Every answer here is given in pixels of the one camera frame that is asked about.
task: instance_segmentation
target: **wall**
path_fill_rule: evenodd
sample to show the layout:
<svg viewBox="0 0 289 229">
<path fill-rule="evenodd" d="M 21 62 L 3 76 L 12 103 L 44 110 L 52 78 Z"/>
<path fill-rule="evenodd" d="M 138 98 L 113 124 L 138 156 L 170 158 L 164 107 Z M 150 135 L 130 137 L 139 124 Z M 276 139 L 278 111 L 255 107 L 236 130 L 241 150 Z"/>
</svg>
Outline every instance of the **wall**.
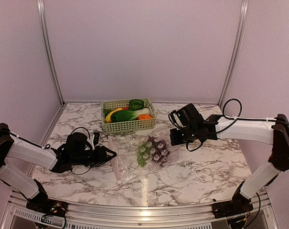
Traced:
<svg viewBox="0 0 289 229">
<path fill-rule="evenodd" d="M 244 40 L 227 95 L 231 97 L 242 101 L 242 116 L 283 113 L 289 118 L 289 1 L 249 2 Z M 242 141 L 240 145 L 252 171 L 270 156 L 269 146 Z M 289 171 L 279 175 L 268 194 L 279 228 L 289 229 Z"/>
<path fill-rule="evenodd" d="M 66 101 L 218 102 L 238 0 L 47 0 Z"/>
<path fill-rule="evenodd" d="M 36 1 L 0 1 L 0 122 L 41 143 L 58 109 Z M 10 192 L 0 182 L 0 221 Z"/>
</svg>

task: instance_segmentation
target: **table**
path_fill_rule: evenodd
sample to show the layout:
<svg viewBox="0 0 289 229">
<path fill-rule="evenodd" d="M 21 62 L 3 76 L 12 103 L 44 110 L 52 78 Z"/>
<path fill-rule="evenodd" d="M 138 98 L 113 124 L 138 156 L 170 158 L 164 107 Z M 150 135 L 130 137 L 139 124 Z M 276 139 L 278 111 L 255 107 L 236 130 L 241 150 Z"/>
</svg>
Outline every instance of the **table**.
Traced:
<svg viewBox="0 0 289 229">
<path fill-rule="evenodd" d="M 185 104 L 154 103 L 156 127 L 173 128 L 168 113 Z M 217 105 L 195 105 L 204 118 L 219 114 Z M 100 144 L 107 146 L 107 136 L 101 129 L 101 104 L 68 104 L 48 141 L 57 148 L 73 129 L 86 127 L 90 133 L 101 133 Z M 139 132 L 122 134 L 133 138 Z M 195 152 L 178 147 L 179 158 L 168 167 L 147 177 L 138 177 L 126 184 L 118 184 L 110 163 L 93 168 L 77 176 L 71 172 L 56 174 L 37 166 L 37 179 L 50 198 L 79 203 L 111 206 L 177 206 L 230 199 L 238 185 L 251 175 L 244 155 L 236 140 L 207 140 Z M 75 173 L 86 171 L 75 168 Z"/>
</svg>

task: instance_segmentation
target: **bunch of grapes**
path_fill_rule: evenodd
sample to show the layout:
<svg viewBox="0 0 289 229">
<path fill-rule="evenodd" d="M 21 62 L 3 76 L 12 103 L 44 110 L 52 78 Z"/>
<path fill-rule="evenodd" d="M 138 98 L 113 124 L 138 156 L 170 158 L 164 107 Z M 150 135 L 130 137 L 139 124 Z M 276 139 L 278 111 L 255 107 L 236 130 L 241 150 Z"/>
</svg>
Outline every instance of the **bunch of grapes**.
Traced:
<svg viewBox="0 0 289 229">
<path fill-rule="evenodd" d="M 168 161 L 170 154 L 168 148 L 166 140 L 148 136 L 146 141 L 142 141 L 139 144 L 137 162 L 141 167 L 144 167 L 147 164 L 147 160 L 151 157 L 154 163 L 162 167 Z"/>
</svg>

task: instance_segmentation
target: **green plastic basket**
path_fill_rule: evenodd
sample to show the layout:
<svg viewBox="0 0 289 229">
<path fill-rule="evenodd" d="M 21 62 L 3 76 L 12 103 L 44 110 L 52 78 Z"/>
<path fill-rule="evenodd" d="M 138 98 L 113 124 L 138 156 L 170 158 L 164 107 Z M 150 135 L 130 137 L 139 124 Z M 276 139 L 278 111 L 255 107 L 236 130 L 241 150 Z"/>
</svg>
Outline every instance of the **green plastic basket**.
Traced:
<svg viewBox="0 0 289 229">
<path fill-rule="evenodd" d="M 128 103 L 131 99 L 127 100 L 119 100 L 119 101 L 110 101 L 102 103 L 102 128 L 107 134 L 115 134 L 129 131 L 137 131 L 137 130 L 147 130 L 154 128 L 155 120 L 156 120 L 156 112 L 150 100 L 148 98 L 143 98 L 141 100 L 144 101 L 144 107 L 150 110 L 150 116 L 152 119 L 144 119 L 144 120 L 134 120 L 127 122 L 119 122 L 119 123 L 106 123 L 104 117 L 104 109 L 115 110 L 119 107 L 128 107 Z"/>
</svg>

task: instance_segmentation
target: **clear plastic bag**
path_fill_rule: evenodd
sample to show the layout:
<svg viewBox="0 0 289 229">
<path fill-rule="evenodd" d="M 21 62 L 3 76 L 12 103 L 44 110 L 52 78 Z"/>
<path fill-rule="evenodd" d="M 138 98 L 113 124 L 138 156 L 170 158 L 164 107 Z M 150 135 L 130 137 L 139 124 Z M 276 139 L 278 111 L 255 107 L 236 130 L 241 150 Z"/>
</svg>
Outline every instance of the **clear plastic bag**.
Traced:
<svg viewBox="0 0 289 229">
<path fill-rule="evenodd" d="M 108 148 L 117 152 L 111 165 L 119 184 L 166 168 L 177 158 L 177 151 L 171 146 L 170 132 L 166 126 L 148 135 L 110 136 Z"/>
</svg>

